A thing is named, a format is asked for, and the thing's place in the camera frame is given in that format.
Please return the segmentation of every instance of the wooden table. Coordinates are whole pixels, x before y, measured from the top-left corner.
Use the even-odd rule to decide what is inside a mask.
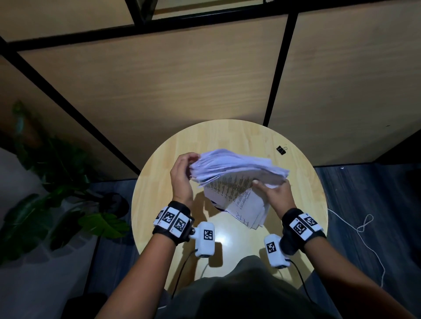
[[[276,150],[278,146],[285,150],[283,155]],[[274,165],[289,169],[288,179],[297,207],[310,213],[327,233],[325,193],[304,154],[288,139],[262,125],[240,120],[214,120],[190,126],[171,136],[143,167],[132,201],[133,235],[139,253],[152,236],[152,223],[156,215],[171,201],[170,169],[176,158],[187,152],[204,153],[221,148],[244,155],[269,157]],[[293,266],[277,270],[269,265],[263,239],[268,234],[282,235],[282,223],[273,209],[270,209],[264,227],[248,229],[229,213],[218,211],[204,197],[203,189],[193,181],[190,183],[195,199],[192,209],[195,226],[205,220],[215,225],[215,255],[199,259],[194,255],[190,257],[178,289],[201,277],[224,276],[248,255],[260,256],[274,276],[296,288],[301,286],[300,277]],[[170,292],[173,291],[182,263],[194,247],[194,240],[177,246],[165,284]],[[311,263],[301,252],[296,253],[292,260],[305,280],[313,271]]]

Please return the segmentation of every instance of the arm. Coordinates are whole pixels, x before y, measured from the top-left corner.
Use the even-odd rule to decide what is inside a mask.
[[[253,183],[267,195],[280,219],[288,210],[296,208],[288,180],[275,189],[258,181]],[[414,318],[326,239],[316,237],[308,241],[304,249],[343,318]]]
[[[198,159],[199,154],[196,153],[180,155],[170,172],[173,200],[185,204],[190,209],[193,204],[193,190],[189,183],[188,166]],[[154,234],[96,318],[153,318],[175,249],[176,245],[170,238]]]

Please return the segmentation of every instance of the person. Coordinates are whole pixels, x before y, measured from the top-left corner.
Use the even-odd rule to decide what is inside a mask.
[[[199,157],[180,155],[170,172],[173,200],[187,207],[193,204],[189,164]],[[296,208],[288,181],[275,189],[259,181],[253,186],[266,194],[279,218]],[[332,318],[290,284],[273,277],[257,256],[242,259],[225,277],[193,282],[157,313],[175,248],[171,238],[154,234],[97,318]],[[309,240],[304,252],[343,318],[413,318],[325,238]]]

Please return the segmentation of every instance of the white wall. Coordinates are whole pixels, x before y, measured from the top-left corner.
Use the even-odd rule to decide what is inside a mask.
[[[38,177],[0,148],[0,226],[7,211],[30,193],[45,195]],[[69,203],[53,212],[55,219]],[[67,299],[82,295],[96,237],[78,235],[51,252],[48,242],[17,261],[0,266],[2,319],[60,318]]]

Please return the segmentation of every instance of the hand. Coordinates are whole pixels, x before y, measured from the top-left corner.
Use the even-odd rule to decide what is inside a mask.
[[[193,190],[190,185],[189,165],[200,158],[198,153],[186,153],[180,155],[170,171],[171,185],[173,187],[173,200],[178,201],[188,208],[193,205]]]
[[[270,205],[280,219],[282,219],[285,213],[291,208],[297,208],[288,179],[285,179],[285,182],[277,188],[269,188],[258,180],[253,180],[253,186],[266,194]]]

